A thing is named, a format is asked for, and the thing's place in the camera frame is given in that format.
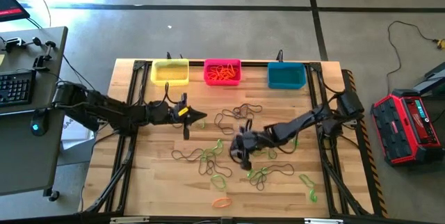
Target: white paper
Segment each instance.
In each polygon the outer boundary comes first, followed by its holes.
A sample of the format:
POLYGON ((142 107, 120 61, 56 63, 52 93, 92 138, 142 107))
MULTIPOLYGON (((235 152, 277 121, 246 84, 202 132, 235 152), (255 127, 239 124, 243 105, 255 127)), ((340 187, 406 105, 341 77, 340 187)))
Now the white paper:
POLYGON ((74 147, 94 138, 94 133, 77 121, 65 116, 63 120, 62 145, 63 149, 74 147))

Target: gray desk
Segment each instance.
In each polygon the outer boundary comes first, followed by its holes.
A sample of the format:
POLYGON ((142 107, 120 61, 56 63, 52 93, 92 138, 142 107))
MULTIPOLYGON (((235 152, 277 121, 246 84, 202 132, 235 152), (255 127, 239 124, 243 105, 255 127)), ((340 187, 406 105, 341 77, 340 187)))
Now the gray desk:
MULTIPOLYGON (((59 75, 67 37, 66 27, 6 32, 0 33, 0 36, 5 39, 21 37, 27 42, 36 36, 42 42, 55 42, 58 50, 51 55, 53 60, 47 64, 51 72, 59 75)), ((10 56, 5 56, 0 72, 8 68, 31 68, 34 58, 41 53, 41 49, 36 46, 29 50, 15 50, 10 56)), ((37 99, 37 102, 32 106, 49 106, 55 82, 56 78, 52 75, 37 75, 33 96, 33 101, 37 99)), ((22 110, 32 109, 32 106, 23 106, 22 110)), ((64 114, 51 111, 48 132, 41 137, 31 133, 31 116, 32 113, 0 115, 0 195, 47 189, 54 183, 64 114)))

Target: yellow bin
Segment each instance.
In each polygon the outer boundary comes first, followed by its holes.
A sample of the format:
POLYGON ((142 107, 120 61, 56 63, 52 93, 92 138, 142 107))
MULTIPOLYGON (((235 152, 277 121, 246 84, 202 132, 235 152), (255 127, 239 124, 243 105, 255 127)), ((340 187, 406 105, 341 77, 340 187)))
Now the yellow bin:
POLYGON ((188 84, 188 59, 154 60, 150 80, 156 86, 185 86, 188 84))

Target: computer mouse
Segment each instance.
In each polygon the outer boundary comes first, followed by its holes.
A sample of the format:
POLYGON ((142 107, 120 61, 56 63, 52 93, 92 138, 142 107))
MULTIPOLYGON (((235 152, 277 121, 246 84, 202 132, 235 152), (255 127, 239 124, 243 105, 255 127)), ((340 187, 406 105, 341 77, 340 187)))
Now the computer mouse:
POLYGON ((31 133, 35 136, 43 136, 49 127, 48 109, 37 109, 31 119, 31 133))

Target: desk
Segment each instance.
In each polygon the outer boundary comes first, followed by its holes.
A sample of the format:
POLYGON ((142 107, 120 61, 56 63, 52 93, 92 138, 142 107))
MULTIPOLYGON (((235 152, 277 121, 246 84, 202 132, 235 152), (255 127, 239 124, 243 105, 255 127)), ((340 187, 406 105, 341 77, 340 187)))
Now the desk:
MULTIPOLYGON (((134 60, 118 59, 108 90, 110 97, 126 100, 134 60)), ((338 62, 322 62, 326 84, 335 90, 344 88, 338 62)), ((247 172, 228 157, 231 136, 222 134, 213 119, 222 109, 232 109, 242 103, 260 104, 261 113, 255 114, 253 129, 260 130, 264 125, 287 122, 311 108, 307 85, 300 90, 271 90, 267 87, 267 73, 264 67, 243 67, 243 77, 239 86, 207 86, 203 81, 202 67, 190 67, 190 83, 187 86, 170 87, 172 100, 181 93, 188 93, 188 104, 198 111, 208 114, 205 128, 201 124, 191 126, 190 140, 185 141, 182 129, 170 125, 141 127, 138 132, 136 154, 131 171, 125 216, 239 216, 239 217, 328 217, 325 187, 321 172, 321 162, 314 127, 301 131, 299 146, 294 154, 278 152, 276 160, 267 156, 252 158, 254 168, 272 164, 290 163, 295 175, 285 176, 273 173, 268 176, 265 189, 258 191, 250 185, 247 172), (216 145, 221 138, 224 151, 218 157, 222 166, 233 170, 227 179, 225 191, 219 191, 210 182, 209 175, 198 174, 198 163, 175 161, 171 152, 181 150, 190 154, 195 148, 208 148, 216 145), (298 178, 308 175, 316 183, 318 202, 308 199, 309 189, 298 178), (233 204, 224 209, 214 209, 211 203, 221 197, 230 197, 233 204)), ((145 101, 161 99, 164 87, 156 87, 148 81, 145 101)), ((235 119, 225 118, 224 126, 238 127, 235 119)), ((98 136, 108 135, 111 129, 104 129, 98 136)), ((352 130, 345 130, 346 137, 356 141, 352 130)), ((118 136, 109 138, 95 147, 83 199, 86 206, 102 192, 111 176, 111 168, 116 151, 118 136)), ((369 188, 359 150, 341 138, 337 145, 343 180, 353 195, 369 212, 373 211, 369 188)), ((340 209, 338 191, 335 186, 334 199, 340 209)))
MULTIPOLYGON (((48 66, 51 72, 59 75, 67 37, 66 27, 5 32, 0 35, 5 40, 21 37, 28 42, 36 36, 43 44, 47 40, 55 42, 58 49, 50 53, 53 59, 48 62, 48 66)), ((0 72, 10 71, 11 68, 14 70, 32 68, 34 58, 41 54, 42 50, 35 45, 28 47, 26 50, 14 49, 11 54, 5 56, 3 64, 0 65, 0 72)), ((55 87, 56 77, 50 74, 37 74, 33 103, 14 109, 29 110, 34 106, 49 106, 55 87)), ((47 189, 54 183, 64 113, 52 111, 49 114, 49 130, 41 137, 31 133, 32 115, 32 113, 0 115, 0 195, 47 189)))

